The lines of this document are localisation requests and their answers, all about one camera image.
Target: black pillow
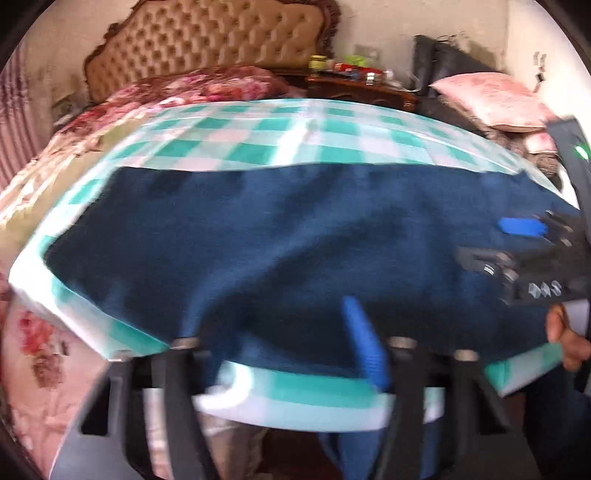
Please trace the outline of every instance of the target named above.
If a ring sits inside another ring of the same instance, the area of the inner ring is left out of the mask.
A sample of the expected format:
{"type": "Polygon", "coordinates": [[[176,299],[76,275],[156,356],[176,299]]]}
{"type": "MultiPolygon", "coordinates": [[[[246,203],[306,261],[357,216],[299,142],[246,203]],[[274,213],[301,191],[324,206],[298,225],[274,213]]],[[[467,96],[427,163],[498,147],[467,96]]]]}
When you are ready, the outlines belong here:
{"type": "MultiPolygon", "coordinates": [[[[496,72],[492,67],[473,59],[470,55],[445,43],[437,43],[434,52],[434,64],[429,84],[437,80],[462,73],[496,72]]],[[[430,89],[429,96],[437,96],[437,92],[430,89]]]]}
{"type": "Polygon", "coordinates": [[[433,73],[433,54],[437,41],[425,35],[414,37],[413,74],[417,78],[417,95],[424,96],[429,91],[433,73]]]}

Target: tufted headboard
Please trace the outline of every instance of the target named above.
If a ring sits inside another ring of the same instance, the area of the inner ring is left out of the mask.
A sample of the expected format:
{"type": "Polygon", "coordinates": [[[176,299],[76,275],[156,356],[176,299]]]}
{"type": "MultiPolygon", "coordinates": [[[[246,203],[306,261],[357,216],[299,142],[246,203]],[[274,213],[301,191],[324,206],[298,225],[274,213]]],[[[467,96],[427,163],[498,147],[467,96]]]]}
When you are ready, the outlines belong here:
{"type": "Polygon", "coordinates": [[[311,55],[332,55],[339,17],[335,0],[139,0],[85,60],[90,99],[206,67],[307,68],[311,55]]]}

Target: finger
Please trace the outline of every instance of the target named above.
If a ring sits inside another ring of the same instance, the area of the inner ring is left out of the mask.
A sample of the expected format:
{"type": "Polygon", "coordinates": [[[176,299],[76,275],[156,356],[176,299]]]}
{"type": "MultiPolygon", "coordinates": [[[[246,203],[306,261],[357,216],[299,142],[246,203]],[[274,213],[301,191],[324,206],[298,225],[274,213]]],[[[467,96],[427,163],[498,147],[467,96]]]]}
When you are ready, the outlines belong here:
{"type": "Polygon", "coordinates": [[[578,361],[587,360],[591,357],[591,343],[574,331],[567,329],[560,338],[563,355],[578,361]]]}
{"type": "Polygon", "coordinates": [[[579,370],[579,368],[581,368],[581,362],[575,360],[574,358],[565,357],[562,359],[562,364],[569,372],[576,372],[579,370]]]}
{"type": "Polygon", "coordinates": [[[550,307],[546,315],[546,335],[550,343],[557,343],[562,336],[566,325],[561,308],[557,306],[550,307]]]}

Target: navy fleece blanket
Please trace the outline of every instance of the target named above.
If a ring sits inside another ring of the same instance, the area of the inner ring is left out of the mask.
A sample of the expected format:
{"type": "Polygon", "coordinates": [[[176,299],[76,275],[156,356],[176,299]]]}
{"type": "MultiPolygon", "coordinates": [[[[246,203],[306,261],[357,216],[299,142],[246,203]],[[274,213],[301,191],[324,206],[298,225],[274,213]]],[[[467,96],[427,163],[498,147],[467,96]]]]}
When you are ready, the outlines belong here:
{"type": "Polygon", "coordinates": [[[124,167],[45,261],[105,313],[166,342],[207,320],[245,320],[230,359],[355,376],[345,295],[441,352],[469,348],[493,361],[543,344],[545,307],[507,307],[498,280],[462,270],[454,251],[539,247],[497,222],[546,210],[576,214],[525,174],[124,167]]]}

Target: black metal clamp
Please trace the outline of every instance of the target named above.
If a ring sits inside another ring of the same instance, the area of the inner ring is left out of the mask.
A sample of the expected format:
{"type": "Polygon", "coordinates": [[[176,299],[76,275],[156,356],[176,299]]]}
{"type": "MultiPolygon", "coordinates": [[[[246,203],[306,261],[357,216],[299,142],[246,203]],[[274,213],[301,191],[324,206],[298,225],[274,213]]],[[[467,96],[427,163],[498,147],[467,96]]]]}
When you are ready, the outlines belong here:
{"type": "MultiPolygon", "coordinates": [[[[439,443],[441,480],[539,478],[525,438],[510,425],[501,399],[474,352],[434,355],[412,340],[390,342],[395,407],[371,480],[418,480],[423,451],[424,392],[445,389],[439,443]]],[[[171,472],[175,480],[219,480],[192,396],[207,351],[170,350],[112,362],[72,422],[50,480],[157,480],[146,440],[145,388],[162,388],[171,472]]]]}

